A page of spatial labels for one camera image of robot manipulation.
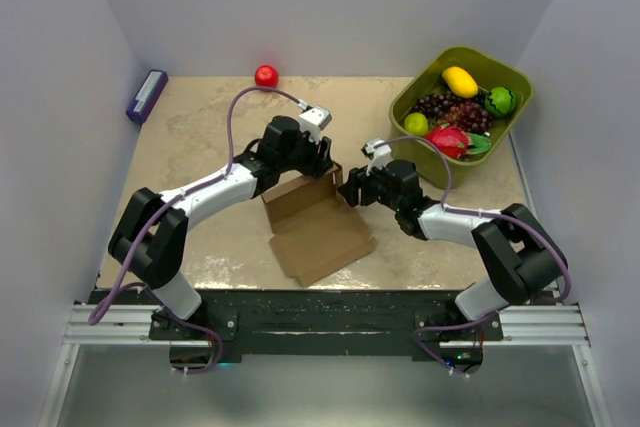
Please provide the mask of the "brown cardboard box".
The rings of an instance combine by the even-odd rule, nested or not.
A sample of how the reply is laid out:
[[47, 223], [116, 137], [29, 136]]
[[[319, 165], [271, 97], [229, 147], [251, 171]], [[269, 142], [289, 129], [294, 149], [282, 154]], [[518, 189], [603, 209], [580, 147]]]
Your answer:
[[321, 178], [299, 176], [261, 195], [271, 250], [285, 276], [308, 288], [372, 253], [371, 229], [339, 194], [343, 169]]

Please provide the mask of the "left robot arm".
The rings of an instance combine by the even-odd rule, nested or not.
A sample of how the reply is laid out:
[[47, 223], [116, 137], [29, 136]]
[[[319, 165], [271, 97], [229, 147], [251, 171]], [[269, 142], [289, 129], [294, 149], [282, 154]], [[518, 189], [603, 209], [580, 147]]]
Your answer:
[[261, 138], [219, 171], [162, 193], [134, 192], [108, 253], [173, 313], [171, 325], [183, 338], [196, 339], [207, 327], [204, 301], [180, 272], [189, 230], [263, 194], [289, 171], [322, 177], [333, 166], [331, 140], [321, 135], [330, 122], [331, 115], [319, 107], [297, 118], [276, 116]]

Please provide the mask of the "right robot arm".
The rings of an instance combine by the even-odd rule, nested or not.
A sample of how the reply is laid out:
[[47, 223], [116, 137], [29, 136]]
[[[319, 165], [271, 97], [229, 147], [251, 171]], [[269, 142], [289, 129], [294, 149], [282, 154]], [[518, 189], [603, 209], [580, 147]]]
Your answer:
[[570, 286], [566, 258], [522, 204], [489, 211], [443, 205], [423, 194], [414, 164], [405, 160], [353, 168], [338, 191], [351, 207], [389, 208], [411, 237], [477, 250], [486, 277], [459, 292], [433, 321], [456, 339], [469, 339], [491, 315], [525, 304], [560, 277]]

